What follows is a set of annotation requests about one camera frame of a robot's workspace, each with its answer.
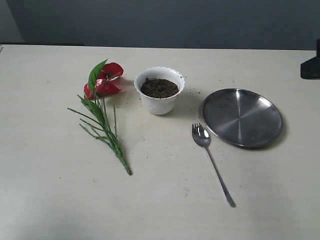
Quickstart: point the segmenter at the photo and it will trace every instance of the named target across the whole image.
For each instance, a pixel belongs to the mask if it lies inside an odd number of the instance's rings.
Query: gray wall
[[[23,41],[6,0],[0,0],[0,43]]]
[[[27,42],[315,49],[320,0],[7,0]]]

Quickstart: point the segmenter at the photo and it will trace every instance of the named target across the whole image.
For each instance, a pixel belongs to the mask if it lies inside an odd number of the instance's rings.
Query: spoon handle
[[[232,199],[232,197],[231,197],[231,195],[230,195],[230,193],[229,193],[229,191],[228,191],[228,189],[227,189],[227,187],[226,187],[226,185],[225,185],[225,183],[224,183],[224,181],[223,181],[223,179],[222,179],[222,177],[221,177],[221,175],[220,175],[220,173],[218,171],[217,165],[215,164],[215,161],[214,161],[213,157],[211,156],[208,147],[205,147],[205,150],[209,155],[209,158],[211,160],[213,169],[214,169],[214,171],[216,173],[216,176],[219,179],[220,185],[222,187],[223,193],[225,195],[225,198],[226,198],[228,204],[230,205],[230,207],[235,208],[236,204],[235,204],[234,200]]]

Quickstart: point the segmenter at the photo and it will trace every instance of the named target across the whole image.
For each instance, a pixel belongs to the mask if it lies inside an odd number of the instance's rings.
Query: green leaf
[[[99,76],[102,68],[104,67],[104,65],[106,64],[106,61],[108,59],[100,62],[98,65],[96,65],[90,72],[89,75],[89,81],[88,81],[88,88],[90,89],[90,92],[94,92],[95,91],[95,86],[96,86],[96,81],[97,81],[97,77]]]
[[[90,101],[88,98],[83,98],[78,95],[81,99],[81,103],[86,106],[90,112],[96,117],[102,126],[105,125],[105,117],[100,107],[97,106],[94,102]]]

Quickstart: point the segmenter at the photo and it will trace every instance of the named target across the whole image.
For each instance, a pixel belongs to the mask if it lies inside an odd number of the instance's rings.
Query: scalloped rim
[[[170,97],[166,97],[166,98],[155,98],[155,97],[151,97],[151,96],[145,95],[145,94],[142,93],[142,92],[140,91],[140,89],[137,87],[137,79],[138,79],[138,77],[139,77],[142,73],[144,73],[145,71],[149,71],[149,70],[166,70],[166,71],[174,72],[174,73],[177,74],[177,75],[180,77],[180,79],[181,79],[181,88],[179,89],[179,91],[178,91],[175,95],[170,96]],[[136,89],[136,90],[138,91],[138,93],[140,93],[141,95],[146,96],[146,97],[149,98],[149,99],[165,100],[165,99],[172,99],[172,98],[178,96],[178,95],[184,90],[184,88],[185,88],[185,78],[184,78],[184,76],[182,76],[182,74],[181,74],[180,72],[178,72],[177,70],[174,70],[174,69],[172,69],[172,68],[170,68],[170,67],[165,67],[165,66],[153,66],[153,67],[146,68],[145,70],[139,72],[139,73],[135,76],[135,78],[134,78],[134,83],[133,83],[133,84],[134,84],[135,89]]]

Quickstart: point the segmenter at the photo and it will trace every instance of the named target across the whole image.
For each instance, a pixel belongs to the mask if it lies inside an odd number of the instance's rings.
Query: plate rim
[[[217,94],[218,92],[222,92],[222,91],[244,91],[244,92],[248,92],[248,93],[253,93],[255,95],[258,95],[259,97],[265,99],[266,101],[268,101],[278,112],[279,116],[280,116],[280,128],[279,131],[274,135],[274,137],[270,138],[269,140],[267,140],[265,143],[263,144],[256,144],[256,145],[246,145],[246,144],[240,144],[234,141],[230,141],[227,140],[221,136],[219,136],[215,131],[213,131],[213,129],[211,129],[211,127],[208,125],[205,117],[204,117],[204,105],[206,103],[206,101],[208,100],[209,97],[211,97],[213,94]],[[242,88],[223,88],[223,89],[219,89],[217,91],[214,91],[212,93],[210,93],[201,103],[200,108],[199,108],[199,116],[201,118],[201,120],[205,123],[205,126],[210,130],[210,132],[212,132],[216,137],[218,137],[219,139],[221,139],[222,141],[231,144],[233,146],[237,146],[237,147],[242,147],[242,148],[249,148],[249,149],[255,149],[255,148],[263,148],[263,147],[267,147],[271,144],[273,144],[281,135],[283,129],[284,129],[284,119],[282,117],[281,112],[279,111],[279,109],[277,108],[276,105],[274,105],[271,101],[269,101],[267,98],[265,98],[264,96],[254,92],[254,91],[250,91],[250,90],[246,90],[246,89],[242,89]]]

